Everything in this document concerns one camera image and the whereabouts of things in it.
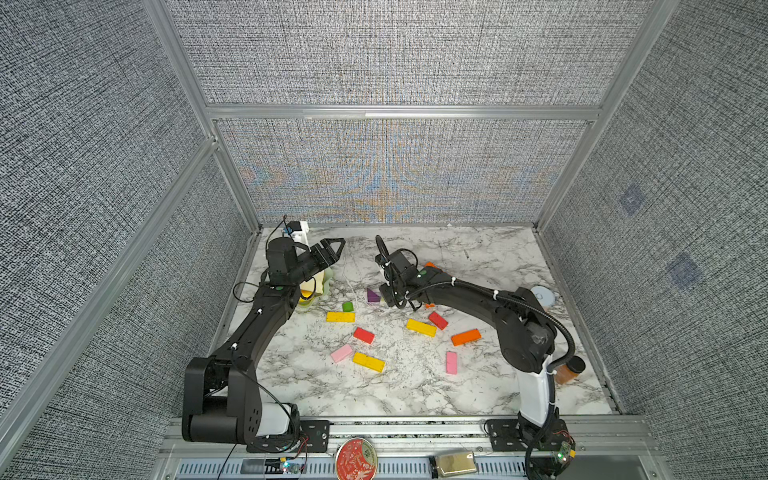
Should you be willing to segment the purple triangle block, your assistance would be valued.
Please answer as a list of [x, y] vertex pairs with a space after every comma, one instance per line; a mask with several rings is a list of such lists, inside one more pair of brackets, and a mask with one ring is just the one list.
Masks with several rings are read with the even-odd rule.
[[381, 301], [380, 295], [373, 289], [367, 288], [366, 294], [368, 303], [379, 303]]

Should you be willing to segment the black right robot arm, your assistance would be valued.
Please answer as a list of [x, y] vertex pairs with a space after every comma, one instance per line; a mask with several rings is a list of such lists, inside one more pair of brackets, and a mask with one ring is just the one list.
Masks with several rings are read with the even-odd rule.
[[534, 449], [551, 442], [559, 418], [555, 371], [573, 358], [575, 341], [533, 292], [523, 287], [514, 292], [496, 290], [460, 280], [411, 262], [403, 249], [380, 253], [375, 262], [384, 277], [380, 292], [388, 306], [447, 306], [495, 329], [502, 357], [519, 371], [519, 441]]

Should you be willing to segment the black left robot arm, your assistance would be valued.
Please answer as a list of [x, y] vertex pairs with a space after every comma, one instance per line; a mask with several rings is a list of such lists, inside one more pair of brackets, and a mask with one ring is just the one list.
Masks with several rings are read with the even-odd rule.
[[290, 237], [267, 244], [267, 268], [245, 320], [207, 357], [195, 357], [184, 374], [181, 432], [187, 442], [240, 444], [250, 452], [282, 453], [300, 442], [298, 408], [262, 401], [257, 366], [269, 342], [294, 313], [300, 285], [337, 263], [343, 238], [310, 247]]

